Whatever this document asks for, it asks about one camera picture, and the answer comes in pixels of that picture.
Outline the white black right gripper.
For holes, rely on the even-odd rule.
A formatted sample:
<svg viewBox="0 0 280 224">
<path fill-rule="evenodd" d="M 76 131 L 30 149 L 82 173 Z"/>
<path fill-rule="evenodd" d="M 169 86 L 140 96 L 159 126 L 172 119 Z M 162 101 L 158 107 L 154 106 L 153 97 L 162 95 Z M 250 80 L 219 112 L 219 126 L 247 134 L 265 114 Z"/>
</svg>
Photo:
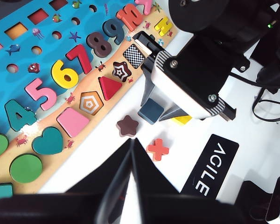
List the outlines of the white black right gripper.
<svg viewBox="0 0 280 224">
<path fill-rule="evenodd" d="M 233 68 L 244 72 L 250 67 L 244 54 L 201 36 L 192 37 L 176 56 L 144 31 L 133 39 L 148 54 L 141 65 L 145 88 L 140 106 L 147 102 L 154 87 L 174 103 L 159 121 L 185 115 L 201 120 L 217 115 L 226 121 L 235 119 L 236 109 L 221 99 L 219 92 Z"/>
</svg>

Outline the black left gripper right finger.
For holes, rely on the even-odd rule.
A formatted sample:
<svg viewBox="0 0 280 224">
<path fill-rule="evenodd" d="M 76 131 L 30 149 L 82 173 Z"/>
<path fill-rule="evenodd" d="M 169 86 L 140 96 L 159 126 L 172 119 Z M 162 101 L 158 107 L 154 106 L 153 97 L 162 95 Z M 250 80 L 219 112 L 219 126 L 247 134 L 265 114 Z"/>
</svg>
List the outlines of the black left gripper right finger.
<svg viewBox="0 0 280 224">
<path fill-rule="evenodd" d="M 133 142 L 132 165 L 142 209 L 145 207 L 146 196 L 178 193 L 177 189 L 154 165 L 137 138 Z"/>
</svg>

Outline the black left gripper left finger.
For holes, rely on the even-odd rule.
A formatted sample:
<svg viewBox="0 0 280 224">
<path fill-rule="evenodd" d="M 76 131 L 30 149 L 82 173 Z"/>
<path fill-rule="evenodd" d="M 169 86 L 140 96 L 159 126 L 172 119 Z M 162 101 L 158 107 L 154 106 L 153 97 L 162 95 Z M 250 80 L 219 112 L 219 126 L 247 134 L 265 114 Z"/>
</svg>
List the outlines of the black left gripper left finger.
<svg viewBox="0 0 280 224">
<path fill-rule="evenodd" d="M 133 140 L 66 192 L 74 197 L 71 224 L 118 224 L 131 172 Z"/>
</svg>

